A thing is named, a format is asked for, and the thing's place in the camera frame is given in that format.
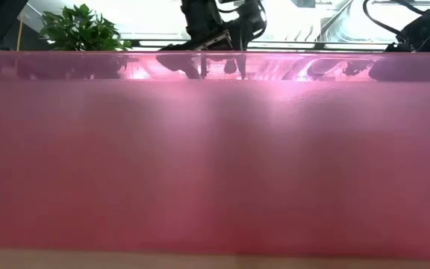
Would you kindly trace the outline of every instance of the potted plant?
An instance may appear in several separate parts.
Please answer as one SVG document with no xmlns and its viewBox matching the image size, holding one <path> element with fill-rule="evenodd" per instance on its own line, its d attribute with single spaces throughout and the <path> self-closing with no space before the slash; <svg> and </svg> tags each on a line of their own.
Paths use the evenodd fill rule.
<svg viewBox="0 0 430 269">
<path fill-rule="evenodd" d="M 88 6 L 65 7 L 62 14 L 44 12 L 40 35 L 47 39 L 53 50 L 59 51 L 127 51 L 131 43 L 121 42 L 115 25 L 96 14 Z M 95 55 L 90 58 L 71 57 L 82 61 L 69 61 L 71 77 L 118 78 L 117 72 L 127 66 L 127 57 Z"/>
</svg>

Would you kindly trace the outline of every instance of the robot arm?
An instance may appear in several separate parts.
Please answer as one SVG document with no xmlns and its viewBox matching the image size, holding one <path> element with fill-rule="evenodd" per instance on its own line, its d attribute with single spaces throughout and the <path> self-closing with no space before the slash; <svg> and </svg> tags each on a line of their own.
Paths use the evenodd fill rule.
<svg viewBox="0 0 430 269">
<path fill-rule="evenodd" d="M 235 0 L 219 1 L 227 3 Z M 181 0 L 181 11 L 187 20 L 186 29 L 190 40 L 181 45 L 170 44 L 161 51 L 246 51 L 248 43 L 260 37 L 267 26 L 261 15 L 264 13 L 261 0 L 245 0 L 230 11 L 219 10 L 215 0 Z M 224 22 L 220 12 L 237 12 L 238 18 Z M 244 57 L 238 55 L 224 59 L 227 60 L 225 71 L 235 72 L 238 67 L 244 78 Z M 201 73 L 191 58 L 190 55 L 159 55 L 158 61 L 172 71 L 184 71 L 188 78 L 204 78 L 207 73 L 207 58 L 202 56 Z"/>
</svg>

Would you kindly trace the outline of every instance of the green leaves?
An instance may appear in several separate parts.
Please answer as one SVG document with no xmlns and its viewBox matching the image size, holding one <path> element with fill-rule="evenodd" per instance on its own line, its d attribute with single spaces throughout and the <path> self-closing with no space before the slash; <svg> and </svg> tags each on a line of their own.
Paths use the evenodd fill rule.
<svg viewBox="0 0 430 269">
<path fill-rule="evenodd" d="M 62 16 L 44 12 L 41 37 L 53 41 L 54 50 L 114 51 L 131 47 L 120 42 L 115 24 L 97 15 L 88 6 L 64 7 Z"/>
</svg>

